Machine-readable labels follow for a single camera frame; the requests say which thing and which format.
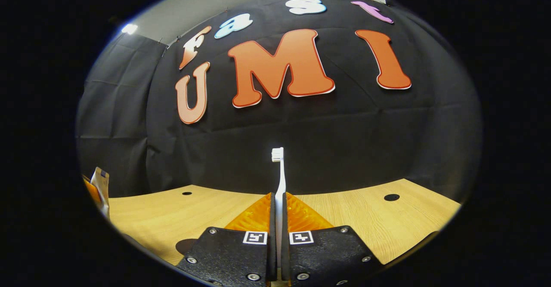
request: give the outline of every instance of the screw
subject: screw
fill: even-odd
[[[250,279],[251,281],[258,281],[260,279],[260,275],[257,275],[255,273],[250,273],[249,275],[247,275],[247,278]]]
[[[300,279],[301,281],[304,281],[305,279],[308,279],[310,275],[308,273],[300,273],[297,275],[297,279]]]

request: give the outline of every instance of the orange object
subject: orange object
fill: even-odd
[[[335,82],[325,75],[314,42],[316,36],[317,32],[311,29],[287,32],[274,55],[254,40],[230,49],[228,56],[235,60],[238,89],[232,100],[233,105],[236,108],[252,106],[262,99],[262,93],[254,88],[252,75],[272,99],[277,99],[288,69],[291,70],[291,83],[287,91],[292,96],[321,95],[333,91]]]
[[[98,189],[94,185],[92,185],[90,181],[88,181],[85,177],[83,177],[83,179],[84,179],[84,184],[88,189],[88,192],[92,196],[92,199],[94,199],[96,203],[102,204],[102,200],[100,199],[100,192],[98,191]]]
[[[254,202],[250,207],[234,218],[234,220],[226,226],[226,229],[269,232],[271,197],[272,193],[268,193],[260,200]]]
[[[270,198],[268,193],[232,220],[226,229],[239,231],[270,230]],[[289,232],[333,228],[323,216],[299,198],[287,193],[287,222]]]
[[[210,32],[210,26],[206,26],[203,30],[199,31],[198,34],[195,34],[194,37],[190,38],[183,45],[183,58],[182,63],[180,63],[180,70],[183,69],[195,56],[197,55],[196,47],[201,46],[205,37],[203,34],[208,34]]]
[[[289,232],[333,228],[323,216],[291,193],[287,193],[287,223]]]
[[[193,76],[197,82],[197,102],[193,108],[187,104],[187,83],[189,75],[182,77],[175,85],[178,115],[185,124],[198,122],[207,110],[207,70],[210,62],[204,62],[195,71]]]
[[[379,75],[377,83],[385,89],[408,89],[412,82],[404,74],[398,58],[390,47],[390,38],[385,34],[370,30],[357,30],[356,35],[368,42],[371,51],[377,60]]]

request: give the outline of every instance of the wooden table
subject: wooden table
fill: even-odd
[[[388,194],[398,194],[400,198],[386,201]],[[209,226],[224,228],[262,196],[188,185],[135,197],[110,198],[110,216],[120,232],[177,265],[183,257],[175,248],[177,242],[199,238]],[[456,201],[406,179],[352,191],[296,197],[334,226],[352,226],[383,264],[440,230],[460,208]]]

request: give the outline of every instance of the ceiling light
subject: ceiling light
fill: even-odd
[[[132,33],[136,32],[137,28],[138,28],[138,26],[136,26],[136,25],[127,24],[124,28],[122,28],[122,33],[132,34]]]

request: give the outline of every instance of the white toothbrush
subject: white toothbrush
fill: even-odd
[[[272,149],[272,162],[279,162],[279,187],[275,196],[275,240],[277,242],[277,267],[281,267],[281,241],[283,233],[283,196],[285,195],[285,168],[283,167],[283,147]]]

